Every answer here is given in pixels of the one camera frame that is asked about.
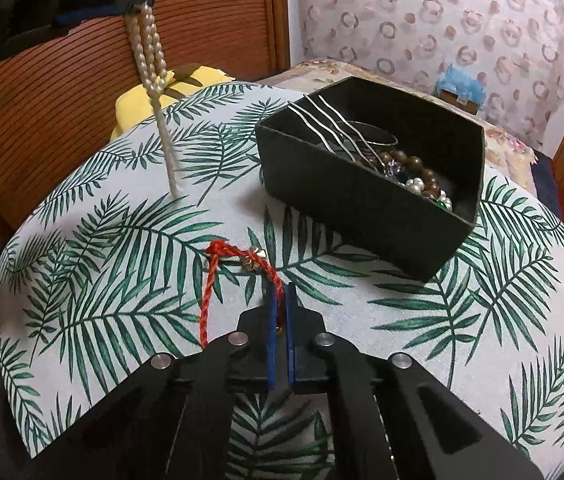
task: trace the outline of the wooden door frame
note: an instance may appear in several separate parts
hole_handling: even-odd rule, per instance
[[[291,53],[288,37],[287,0],[265,0],[267,6],[268,53],[270,72],[291,68]]]

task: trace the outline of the blue plastic bag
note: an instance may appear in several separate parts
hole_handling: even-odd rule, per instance
[[[453,65],[446,69],[444,75],[436,83],[436,95],[440,95],[443,90],[457,95],[460,102],[473,101],[478,106],[482,106],[486,99],[484,86],[477,79],[454,68]]]

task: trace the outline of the slatted wooden panel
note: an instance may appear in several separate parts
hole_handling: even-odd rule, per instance
[[[244,80],[277,65],[270,0],[156,0],[155,17],[169,66],[188,62]]]
[[[13,228],[107,143],[116,98],[138,82],[122,18],[0,63],[0,213]]]

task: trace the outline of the patterned curtain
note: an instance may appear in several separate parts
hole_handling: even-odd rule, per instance
[[[564,99],[564,0],[301,0],[309,57],[432,93],[451,63],[486,88],[479,114],[540,148]]]

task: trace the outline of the red string bracelet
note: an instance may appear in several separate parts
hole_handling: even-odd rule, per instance
[[[206,335],[206,326],[208,325],[208,304],[211,301],[213,282],[216,280],[217,266],[220,262],[220,258],[224,256],[242,256],[244,258],[250,258],[251,261],[264,269],[268,278],[275,285],[276,292],[278,294],[278,320],[282,319],[280,316],[280,309],[283,304],[282,299],[284,297],[284,285],[276,270],[269,265],[266,258],[258,256],[253,251],[241,251],[237,247],[229,245],[224,240],[213,240],[204,252],[211,255],[211,261],[208,264],[206,287],[204,288],[204,293],[202,294],[202,305],[200,307],[200,344],[203,349],[206,348],[206,345],[208,344]]]

